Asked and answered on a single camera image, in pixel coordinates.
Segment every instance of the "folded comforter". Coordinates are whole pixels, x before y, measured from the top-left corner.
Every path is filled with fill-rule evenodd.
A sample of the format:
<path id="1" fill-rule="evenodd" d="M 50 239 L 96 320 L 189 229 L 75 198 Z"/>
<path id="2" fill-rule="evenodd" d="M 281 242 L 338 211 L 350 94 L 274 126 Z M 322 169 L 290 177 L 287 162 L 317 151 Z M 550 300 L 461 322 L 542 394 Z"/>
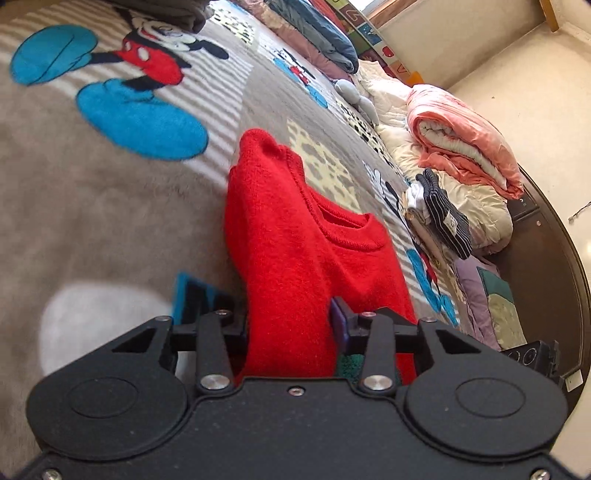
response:
<path id="1" fill-rule="evenodd" d="M 413 181 L 424 170 L 419 165 L 424 147 L 407 130 L 407 100 L 412 89 L 386 75 L 377 62 L 360 60 L 354 79 L 359 81 L 360 93 L 374 102 L 380 121 L 375 130 L 392 161 Z M 513 233 L 506 200 L 489 185 L 465 185 L 445 171 L 438 171 L 437 176 L 450 202 L 468 218 L 474 249 L 488 255 L 505 248 Z"/>
<path id="2" fill-rule="evenodd" d="M 523 195 L 511 147 L 487 120 L 451 93 L 416 85 L 407 100 L 408 128 L 423 146 L 419 165 L 467 185 L 490 185 L 506 199 Z"/>
<path id="3" fill-rule="evenodd" d="M 351 41 L 306 0 L 265 0 L 265 3 L 325 57 L 348 73 L 357 72 L 359 60 Z"/>
<path id="4" fill-rule="evenodd" d="M 282 16 L 276 14 L 264 0 L 232 0 L 263 23 L 275 35 L 308 60 L 328 78 L 349 80 L 349 75 L 312 45 L 296 28 Z"/>

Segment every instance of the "folded clothes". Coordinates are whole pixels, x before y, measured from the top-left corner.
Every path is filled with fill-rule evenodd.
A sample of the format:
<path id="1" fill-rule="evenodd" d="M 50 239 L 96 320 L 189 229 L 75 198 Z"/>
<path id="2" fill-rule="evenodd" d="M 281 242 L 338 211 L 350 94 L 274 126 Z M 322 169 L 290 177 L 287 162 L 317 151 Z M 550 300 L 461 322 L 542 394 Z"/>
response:
<path id="1" fill-rule="evenodd" d="M 297 31 L 293 25 L 269 8 L 264 0 L 232 1 L 248 11 L 259 22 L 263 23 L 269 30 L 308 60 L 314 67 L 324 73 L 328 78 L 335 80 L 349 80 L 349 74 L 336 63 L 325 57 L 324 54 L 312 45 L 305 36 Z"/>
<path id="2" fill-rule="evenodd" d="M 325 57 L 348 73 L 357 72 L 359 60 L 351 41 L 308 2 L 265 0 L 265 3 L 293 25 Z"/>
<path id="3" fill-rule="evenodd" d="M 449 201 L 447 192 L 439 186 L 439 179 L 430 168 L 417 174 L 417 180 L 423 186 L 425 204 L 436 232 L 458 257 L 468 258 L 472 254 L 472 243 L 466 215 Z"/>
<path id="4" fill-rule="evenodd" d="M 429 209 L 425 203 L 425 189 L 419 181 L 411 183 L 410 187 L 406 191 L 407 195 L 407 207 L 409 210 L 418 212 L 425 220 L 425 224 L 431 222 L 431 216 L 429 215 Z"/>
<path id="5" fill-rule="evenodd" d="M 432 85 L 415 85 L 407 105 L 408 129 L 424 148 L 420 166 L 444 170 L 467 185 L 490 185 L 506 199 L 523 195 L 511 147 L 487 120 Z"/>

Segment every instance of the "red sweater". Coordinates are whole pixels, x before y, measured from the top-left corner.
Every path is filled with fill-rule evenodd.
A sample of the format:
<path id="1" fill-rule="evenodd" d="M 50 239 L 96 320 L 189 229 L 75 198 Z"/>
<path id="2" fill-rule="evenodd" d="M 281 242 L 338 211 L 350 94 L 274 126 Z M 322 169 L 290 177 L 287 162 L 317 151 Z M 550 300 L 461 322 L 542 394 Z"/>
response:
<path id="1" fill-rule="evenodd" d="M 230 171 L 226 242 L 246 282 L 249 346 L 244 375 L 331 377 L 337 351 L 331 297 L 354 312 L 390 307 L 417 323 L 384 226 L 306 185 L 301 158 L 263 130 L 240 140 Z M 412 356 L 398 354 L 405 383 Z"/>

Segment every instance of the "leopard print pattern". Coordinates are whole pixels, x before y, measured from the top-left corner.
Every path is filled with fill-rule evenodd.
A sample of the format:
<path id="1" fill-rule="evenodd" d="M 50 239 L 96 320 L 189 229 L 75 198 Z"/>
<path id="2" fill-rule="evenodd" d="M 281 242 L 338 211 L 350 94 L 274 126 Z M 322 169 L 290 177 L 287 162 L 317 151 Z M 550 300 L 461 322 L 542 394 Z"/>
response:
<path id="1" fill-rule="evenodd" d="M 255 41 L 255 29 L 250 23 L 238 18 L 226 8 L 216 7 L 213 2 L 210 3 L 210 7 L 214 12 L 211 21 L 225 27 L 249 47 L 252 46 Z"/>
<path id="2" fill-rule="evenodd" d="M 306 183 L 337 205 L 362 213 L 355 194 L 356 184 L 342 162 L 293 120 L 287 120 L 287 128 L 291 149 L 302 157 Z"/>
<path id="3" fill-rule="evenodd" d="M 398 175 L 400 175 L 402 178 L 405 178 L 402 170 L 400 170 L 400 168 L 392 161 L 392 157 L 388 153 L 388 150 L 386 150 L 384 142 L 382 142 L 382 139 L 375 132 L 375 130 L 371 128 L 368 123 L 363 118 L 361 118 L 357 111 L 348 103 L 342 101 L 340 98 L 337 98 L 336 101 L 347 124 L 349 124 L 353 130 L 355 130 L 355 132 L 363 139 L 363 141 L 365 141 L 365 143 L 367 143 L 369 147 L 374 152 L 376 152 L 385 163 L 395 170 Z"/>

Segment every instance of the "striped sock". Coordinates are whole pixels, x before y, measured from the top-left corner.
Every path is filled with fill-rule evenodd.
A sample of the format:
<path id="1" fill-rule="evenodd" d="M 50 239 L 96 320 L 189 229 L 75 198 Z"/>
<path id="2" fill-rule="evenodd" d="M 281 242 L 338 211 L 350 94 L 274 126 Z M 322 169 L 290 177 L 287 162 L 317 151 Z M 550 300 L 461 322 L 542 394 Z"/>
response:
<path id="1" fill-rule="evenodd" d="M 472 254 L 468 218 L 449 201 L 447 192 L 439 186 L 439 178 L 430 168 L 417 174 L 417 181 L 423 185 L 425 204 L 435 230 L 458 257 L 467 259 Z"/>

